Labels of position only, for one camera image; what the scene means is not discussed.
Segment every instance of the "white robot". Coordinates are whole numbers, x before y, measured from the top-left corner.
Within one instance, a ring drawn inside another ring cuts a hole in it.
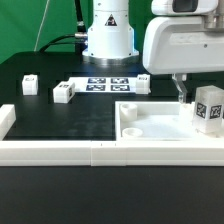
[[[100,65],[137,62],[134,30],[129,25],[129,0],[94,0],[92,26],[88,29],[88,48],[83,60]]]
[[[173,74],[185,102],[187,73],[224,70],[224,0],[153,0],[152,12],[159,17],[147,27],[143,65]]]

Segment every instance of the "white cube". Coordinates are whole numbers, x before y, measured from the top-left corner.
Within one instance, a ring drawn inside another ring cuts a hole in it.
[[[149,94],[150,92],[150,75],[138,75],[136,79],[136,94]]]
[[[197,88],[193,126],[203,132],[219,131],[222,125],[224,90],[215,86]]]
[[[54,102],[55,103],[68,103],[75,95],[75,83],[73,82],[60,82],[54,89]]]
[[[23,95],[37,95],[38,78],[37,75],[24,75],[22,81]]]

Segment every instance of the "white tray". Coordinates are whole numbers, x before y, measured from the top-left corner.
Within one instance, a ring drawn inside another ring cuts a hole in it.
[[[122,105],[137,106],[137,119],[122,119]],[[216,133],[203,134],[192,126],[194,104],[182,105],[178,102],[116,102],[116,140],[221,140],[224,139],[224,125]],[[122,135],[124,129],[140,129],[143,134],[137,137]]]

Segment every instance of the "black table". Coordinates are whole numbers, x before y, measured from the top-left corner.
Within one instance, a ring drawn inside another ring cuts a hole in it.
[[[25,74],[39,75],[39,95],[22,95]],[[18,53],[0,66],[0,104],[15,104],[7,140],[115,140],[117,100],[177,101],[170,76],[152,77],[149,96],[76,94],[53,103],[53,88],[70,76],[134,77],[141,63],[106,68],[72,53]],[[224,87],[222,73],[189,76],[197,86]],[[224,222],[222,167],[1,167],[1,224]]]

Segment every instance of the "green background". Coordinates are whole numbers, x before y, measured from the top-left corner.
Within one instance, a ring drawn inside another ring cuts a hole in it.
[[[146,27],[153,18],[152,0],[129,0],[129,21],[135,30],[135,47],[142,52]],[[22,51],[33,51],[47,0],[0,1],[0,63]],[[81,0],[87,28],[93,21],[93,0]],[[52,39],[76,32],[74,0],[50,0],[38,48]],[[50,51],[74,51],[74,46],[54,46]]]

